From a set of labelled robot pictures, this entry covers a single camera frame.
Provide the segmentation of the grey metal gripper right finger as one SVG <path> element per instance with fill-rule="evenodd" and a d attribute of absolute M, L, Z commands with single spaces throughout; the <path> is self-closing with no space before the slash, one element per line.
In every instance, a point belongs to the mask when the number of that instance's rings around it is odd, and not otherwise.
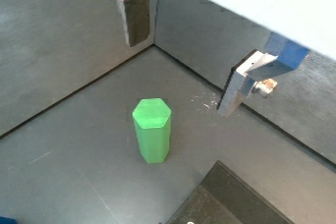
<path fill-rule="evenodd" d="M 218 113 L 228 117 L 255 93 L 267 97 L 276 89 L 276 76 L 298 69 L 310 49 L 278 33 L 271 33 L 263 51 L 254 50 L 231 68 Z"/>

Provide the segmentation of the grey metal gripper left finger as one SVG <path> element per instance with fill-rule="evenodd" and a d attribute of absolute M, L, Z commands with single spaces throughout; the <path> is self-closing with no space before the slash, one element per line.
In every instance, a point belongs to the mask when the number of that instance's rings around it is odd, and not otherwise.
<path fill-rule="evenodd" d="M 150 37 L 150 0 L 118 0 L 123 16 L 126 42 L 135 47 Z"/>

